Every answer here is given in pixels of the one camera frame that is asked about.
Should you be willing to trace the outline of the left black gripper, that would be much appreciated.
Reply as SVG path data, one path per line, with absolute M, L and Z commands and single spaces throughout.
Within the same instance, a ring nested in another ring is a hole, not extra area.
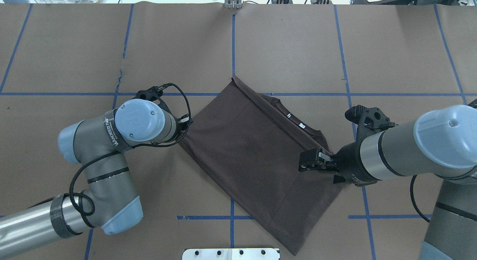
M 183 115 L 181 117 L 174 117 L 174 123 L 176 129 L 170 141 L 178 141 L 185 133 L 186 129 L 189 127 L 190 124 L 193 123 L 191 115 Z

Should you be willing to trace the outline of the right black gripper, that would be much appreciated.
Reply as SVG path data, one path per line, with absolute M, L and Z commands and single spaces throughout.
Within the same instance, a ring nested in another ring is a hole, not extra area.
M 346 183 L 358 187 L 373 185 L 378 182 L 364 167 L 360 157 L 361 143 L 350 143 L 337 153 L 327 155 L 322 148 L 315 148 L 300 153 L 298 171 L 317 171 L 336 173 L 333 184 Z

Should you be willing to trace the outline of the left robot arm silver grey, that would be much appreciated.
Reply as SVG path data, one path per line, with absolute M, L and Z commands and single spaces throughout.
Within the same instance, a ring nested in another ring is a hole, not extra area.
M 95 227 L 114 235 L 143 217 L 140 197 L 124 156 L 139 147 L 173 146 L 192 123 L 191 112 L 177 118 L 167 105 L 135 98 L 117 109 L 64 128 L 58 147 L 80 164 L 68 192 L 1 219 L 1 258 L 9 258 Z

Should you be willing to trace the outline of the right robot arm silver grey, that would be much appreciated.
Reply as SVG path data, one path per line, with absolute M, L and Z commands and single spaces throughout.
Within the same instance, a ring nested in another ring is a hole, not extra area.
M 416 212 L 414 182 L 433 174 L 442 185 L 428 222 L 420 260 L 475 260 L 476 253 L 476 101 L 434 110 L 398 125 L 381 109 L 351 107 L 345 118 L 356 124 L 356 141 L 337 153 L 315 148 L 300 154 L 298 171 L 333 175 L 333 183 L 373 185 L 411 177 L 410 197 Z

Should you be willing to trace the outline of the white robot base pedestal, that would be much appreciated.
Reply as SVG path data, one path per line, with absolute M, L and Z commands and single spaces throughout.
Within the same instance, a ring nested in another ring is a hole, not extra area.
M 278 248 L 191 248 L 183 260 L 280 260 Z

